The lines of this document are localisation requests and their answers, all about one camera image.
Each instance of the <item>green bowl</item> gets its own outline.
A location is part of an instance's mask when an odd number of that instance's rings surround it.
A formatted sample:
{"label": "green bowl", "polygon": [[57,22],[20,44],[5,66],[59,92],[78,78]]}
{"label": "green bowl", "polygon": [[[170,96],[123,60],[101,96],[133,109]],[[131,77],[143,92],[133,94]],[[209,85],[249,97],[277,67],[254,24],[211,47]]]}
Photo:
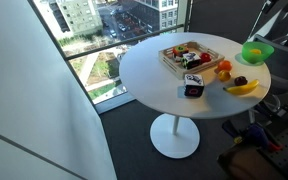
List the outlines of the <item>green bowl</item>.
{"label": "green bowl", "polygon": [[274,48],[262,42],[246,42],[243,44],[242,57],[251,64],[263,63],[270,57]]}

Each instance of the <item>gray carpet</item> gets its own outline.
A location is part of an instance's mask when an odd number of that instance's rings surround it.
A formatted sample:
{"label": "gray carpet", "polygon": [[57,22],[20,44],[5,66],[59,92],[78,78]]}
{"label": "gray carpet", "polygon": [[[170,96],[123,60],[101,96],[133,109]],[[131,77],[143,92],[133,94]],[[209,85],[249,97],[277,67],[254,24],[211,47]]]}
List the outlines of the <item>gray carpet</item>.
{"label": "gray carpet", "polygon": [[[279,96],[282,103],[288,95]],[[119,180],[228,179],[217,157],[233,145],[221,128],[231,119],[235,127],[249,124],[248,113],[213,120],[193,120],[201,134],[197,150],[187,158],[171,159],[159,153],[150,140],[150,126],[161,113],[134,100],[100,115]],[[264,117],[256,115],[257,120]]]}

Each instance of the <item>white table leg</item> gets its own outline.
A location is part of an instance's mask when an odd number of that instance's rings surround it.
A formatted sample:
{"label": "white table leg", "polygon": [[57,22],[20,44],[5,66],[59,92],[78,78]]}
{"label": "white table leg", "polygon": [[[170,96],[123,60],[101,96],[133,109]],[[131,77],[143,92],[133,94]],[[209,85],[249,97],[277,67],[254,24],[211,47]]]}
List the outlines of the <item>white table leg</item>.
{"label": "white table leg", "polygon": [[251,124],[255,123],[255,114],[254,114],[254,109],[253,108],[248,110],[248,117],[250,119],[250,123]]}
{"label": "white table leg", "polygon": [[199,130],[191,119],[169,114],[154,120],[150,136],[160,153],[176,159],[191,155],[200,142]]}

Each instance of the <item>table top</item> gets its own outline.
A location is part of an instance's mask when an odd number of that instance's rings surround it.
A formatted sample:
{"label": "table top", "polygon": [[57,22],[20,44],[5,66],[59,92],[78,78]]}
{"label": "table top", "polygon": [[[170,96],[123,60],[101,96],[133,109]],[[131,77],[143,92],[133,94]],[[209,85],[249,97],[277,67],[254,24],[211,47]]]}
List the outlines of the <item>table top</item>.
{"label": "table top", "polygon": [[[201,74],[204,92],[199,98],[184,96],[184,80],[176,78],[159,61],[158,52],[188,41],[196,41],[231,61],[232,79],[221,82],[216,66]],[[123,85],[139,102],[157,111],[192,119],[213,119],[244,112],[267,94],[271,85],[265,64],[250,65],[241,56],[242,45],[219,36],[203,33],[172,33],[149,38],[133,46],[120,64]],[[236,96],[223,90],[233,85],[234,77],[245,76],[248,81],[259,79],[259,86],[251,93]]]}

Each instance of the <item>orange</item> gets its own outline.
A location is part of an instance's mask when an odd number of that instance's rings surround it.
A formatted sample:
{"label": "orange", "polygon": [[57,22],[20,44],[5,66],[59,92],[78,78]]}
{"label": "orange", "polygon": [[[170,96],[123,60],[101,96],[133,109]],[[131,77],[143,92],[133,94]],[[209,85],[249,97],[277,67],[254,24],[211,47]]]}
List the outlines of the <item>orange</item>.
{"label": "orange", "polygon": [[230,71],[227,70],[221,70],[218,74],[217,77],[220,81],[225,82],[231,79],[231,73]]}
{"label": "orange", "polygon": [[230,71],[232,70],[232,68],[233,68],[232,63],[229,60],[223,60],[217,64],[218,72],[222,70]]}

